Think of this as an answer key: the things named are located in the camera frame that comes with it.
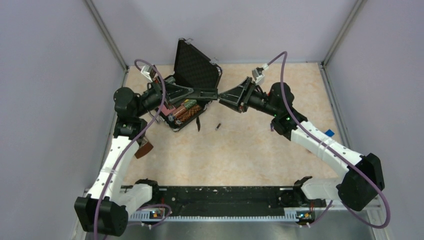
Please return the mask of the black remote control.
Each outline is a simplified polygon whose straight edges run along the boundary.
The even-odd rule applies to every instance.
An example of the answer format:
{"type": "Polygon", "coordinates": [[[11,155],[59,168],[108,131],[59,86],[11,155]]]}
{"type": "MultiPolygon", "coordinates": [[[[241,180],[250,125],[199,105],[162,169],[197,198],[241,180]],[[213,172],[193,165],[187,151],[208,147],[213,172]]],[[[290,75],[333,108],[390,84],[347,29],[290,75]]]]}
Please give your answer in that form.
{"type": "Polygon", "coordinates": [[[202,101],[215,101],[218,99],[218,89],[217,88],[203,88],[196,89],[194,91],[195,99],[202,101]]]}

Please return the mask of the black battery cover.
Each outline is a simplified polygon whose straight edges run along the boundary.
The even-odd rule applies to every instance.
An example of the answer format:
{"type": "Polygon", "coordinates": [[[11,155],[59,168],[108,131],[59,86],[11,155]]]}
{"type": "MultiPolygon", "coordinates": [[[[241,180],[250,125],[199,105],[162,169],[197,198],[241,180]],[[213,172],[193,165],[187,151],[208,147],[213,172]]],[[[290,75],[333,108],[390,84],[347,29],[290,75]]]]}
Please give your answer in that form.
{"type": "Polygon", "coordinates": [[[199,117],[196,118],[196,126],[197,126],[197,131],[200,132],[200,130],[201,130],[201,121],[200,121],[200,118],[199,117]]]}

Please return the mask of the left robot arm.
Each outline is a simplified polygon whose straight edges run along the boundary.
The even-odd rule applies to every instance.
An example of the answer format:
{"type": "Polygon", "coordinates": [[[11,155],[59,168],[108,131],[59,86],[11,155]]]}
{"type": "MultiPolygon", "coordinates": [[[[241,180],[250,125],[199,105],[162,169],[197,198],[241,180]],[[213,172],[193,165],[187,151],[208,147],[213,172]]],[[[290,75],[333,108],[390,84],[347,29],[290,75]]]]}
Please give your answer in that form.
{"type": "Polygon", "coordinates": [[[119,237],[126,230],[130,215],[144,204],[154,207],[160,202],[161,194],[152,184],[136,183],[126,193],[121,192],[121,186],[131,159],[138,155],[142,139],[152,125],[141,117],[185,99],[214,101],[218,99],[218,89],[153,81],[143,93],[135,93],[129,87],[115,91],[117,121],[109,152],[87,195],[78,197],[74,203],[85,232],[119,237]]]}

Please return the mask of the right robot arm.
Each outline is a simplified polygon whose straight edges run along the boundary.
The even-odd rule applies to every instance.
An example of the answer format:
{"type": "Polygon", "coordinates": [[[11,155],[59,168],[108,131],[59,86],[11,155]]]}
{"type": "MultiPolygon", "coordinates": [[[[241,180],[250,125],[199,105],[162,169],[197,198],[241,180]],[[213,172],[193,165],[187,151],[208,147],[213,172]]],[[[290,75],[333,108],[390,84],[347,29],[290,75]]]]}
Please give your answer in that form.
{"type": "Polygon", "coordinates": [[[364,155],[320,131],[293,107],[295,97],[287,83],[274,83],[269,93],[258,90],[250,77],[238,86],[218,94],[219,103],[239,113],[253,108],[273,116],[275,132],[296,143],[329,165],[334,178],[304,177],[293,200],[307,206],[312,200],[341,201],[353,211],[363,210],[385,188],[380,159],[364,155]]]}

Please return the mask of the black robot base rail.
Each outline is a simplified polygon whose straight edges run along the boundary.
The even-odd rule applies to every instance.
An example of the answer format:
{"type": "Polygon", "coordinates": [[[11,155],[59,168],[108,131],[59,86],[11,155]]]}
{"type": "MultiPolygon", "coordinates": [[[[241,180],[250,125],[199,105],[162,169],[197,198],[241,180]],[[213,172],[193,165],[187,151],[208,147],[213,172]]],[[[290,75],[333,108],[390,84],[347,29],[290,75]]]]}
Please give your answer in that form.
{"type": "Polygon", "coordinates": [[[152,199],[129,216],[130,222],[151,227],[163,222],[286,222],[307,226],[316,211],[331,202],[307,199],[294,186],[165,186],[141,179],[153,187],[152,199]]]}

